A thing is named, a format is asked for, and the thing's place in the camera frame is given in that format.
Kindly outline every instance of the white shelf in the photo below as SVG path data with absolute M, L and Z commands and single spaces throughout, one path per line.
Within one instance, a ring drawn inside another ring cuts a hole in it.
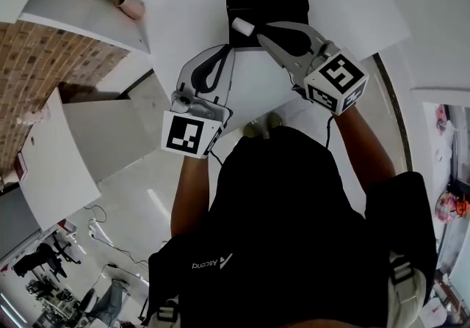
M 136 22 L 107 0 L 29 0 L 19 18 L 148 54 Z

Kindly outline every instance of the brick wall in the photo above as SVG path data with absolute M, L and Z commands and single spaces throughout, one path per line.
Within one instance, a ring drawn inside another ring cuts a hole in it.
M 0 172 L 11 170 L 30 129 L 17 117 L 42 109 L 55 87 L 64 102 L 91 92 L 127 53 L 50 26 L 0 23 Z

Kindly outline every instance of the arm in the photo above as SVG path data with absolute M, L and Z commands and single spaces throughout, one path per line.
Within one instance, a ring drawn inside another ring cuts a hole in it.
M 184 157 L 171 211 L 171 236 L 193 231 L 209 212 L 208 159 Z
M 364 192 L 395 176 L 394 166 L 355 106 L 335 117 L 347 155 Z

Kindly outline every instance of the orange object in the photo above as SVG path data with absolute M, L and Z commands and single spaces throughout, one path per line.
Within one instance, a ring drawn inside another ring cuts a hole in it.
M 470 203 L 465 199 L 465 194 L 463 194 L 463 199 L 457 202 L 455 210 L 460 217 L 470 212 Z

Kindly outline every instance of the white cabinet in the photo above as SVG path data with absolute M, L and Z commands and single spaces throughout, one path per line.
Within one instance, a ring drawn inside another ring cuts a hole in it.
M 131 101 L 62 105 L 55 89 L 49 120 L 33 125 L 23 146 L 21 190 L 43 230 L 101 196 L 99 181 L 155 147 Z

